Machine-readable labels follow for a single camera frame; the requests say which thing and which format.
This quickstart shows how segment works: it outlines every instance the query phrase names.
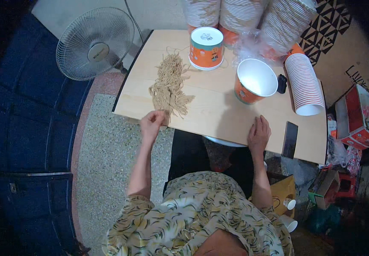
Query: wall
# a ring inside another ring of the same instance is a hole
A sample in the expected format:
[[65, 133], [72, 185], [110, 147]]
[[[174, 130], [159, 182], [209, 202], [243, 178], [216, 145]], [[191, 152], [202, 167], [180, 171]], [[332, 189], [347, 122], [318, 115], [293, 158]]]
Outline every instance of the wall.
[[[180, 0], [127, 0], [130, 11], [146, 38], [151, 29], [187, 29]], [[116, 7], [127, 13], [123, 0], [39, 0], [32, 14], [57, 38], [81, 14], [99, 7]], [[134, 44], [123, 60], [129, 69], [141, 46], [135, 30]]]

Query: small black device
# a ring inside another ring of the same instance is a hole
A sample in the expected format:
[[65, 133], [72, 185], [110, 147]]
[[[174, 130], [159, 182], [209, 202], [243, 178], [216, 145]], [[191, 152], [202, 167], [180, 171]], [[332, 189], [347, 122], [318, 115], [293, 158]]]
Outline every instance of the small black device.
[[277, 92], [284, 94], [285, 90], [287, 89], [287, 78], [284, 77], [282, 74], [278, 76], [278, 89]]
[[295, 153], [295, 146], [297, 145], [298, 126], [287, 122], [284, 137], [284, 147], [282, 155], [293, 159]]

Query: orange paper bucket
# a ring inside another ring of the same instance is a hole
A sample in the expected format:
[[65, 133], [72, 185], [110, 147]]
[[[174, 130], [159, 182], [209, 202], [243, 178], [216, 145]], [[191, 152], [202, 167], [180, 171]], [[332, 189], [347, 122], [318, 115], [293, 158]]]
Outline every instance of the orange paper bucket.
[[232, 48], [238, 40], [238, 34], [231, 32], [230, 30], [224, 28], [221, 25], [219, 29], [223, 33], [223, 36], [224, 36], [224, 39], [223, 39], [224, 45], [229, 48]]
[[258, 59], [245, 59], [238, 65], [234, 93], [245, 104], [254, 104], [273, 95], [278, 80], [269, 65]]
[[223, 34], [215, 28], [202, 27], [193, 30], [190, 36], [191, 63], [204, 68], [217, 68], [223, 60]]

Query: wooden table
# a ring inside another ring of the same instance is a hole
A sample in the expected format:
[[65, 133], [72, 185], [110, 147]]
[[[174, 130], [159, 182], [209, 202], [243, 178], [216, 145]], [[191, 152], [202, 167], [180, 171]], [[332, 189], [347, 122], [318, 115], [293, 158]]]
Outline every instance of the wooden table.
[[[157, 79], [156, 66], [167, 55], [167, 47], [169, 53], [175, 48], [184, 49], [179, 54], [184, 64], [190, 64], [189, 45], [186, 30], [152, 31], [122, 84], [113, 112], [141, 119], [154, 110], [148, 88]], [[224, 58], [218, 69], [188, 71], [184, 74], [191, 78], [184, 81], [182, 91], [186, 95], [195, 95], [195, 99], [187, 105], [188, 114], [183, 119], [172, 115], [169, 127], [246, 145], [254, 117], [263, 115], [269, 121], [272, 131], [266, 150], [281, 153], [285, 126], [290, 121], [298, 125], [294, 157], [324, 164], [327, 138], [325, 110], [313, 116], [295, 114], [289, 88], [285, 94], [276, 93], [254, 105], [243, 104], [233, 90], [236, 78], [236, 69], [232, 67], [233, 51], [226, 48]], [[276, 75], [285, 75], [282, 66], [274, 67], [273, 70]]]

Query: black pants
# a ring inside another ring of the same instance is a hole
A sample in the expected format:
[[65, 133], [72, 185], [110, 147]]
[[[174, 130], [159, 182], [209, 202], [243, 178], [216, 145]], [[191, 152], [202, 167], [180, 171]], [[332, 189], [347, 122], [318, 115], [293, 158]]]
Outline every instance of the black pants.
[[[229, 157], [231, 166], [223, 173], [232, 177], [249, 198], [253, 189], [254, 168], [248, 147], [238, 147]], [[211, 171], [210, 161], [202, 136], [175, 130], [172, 145], [172, 159], [168, 182], [187, 173]]]

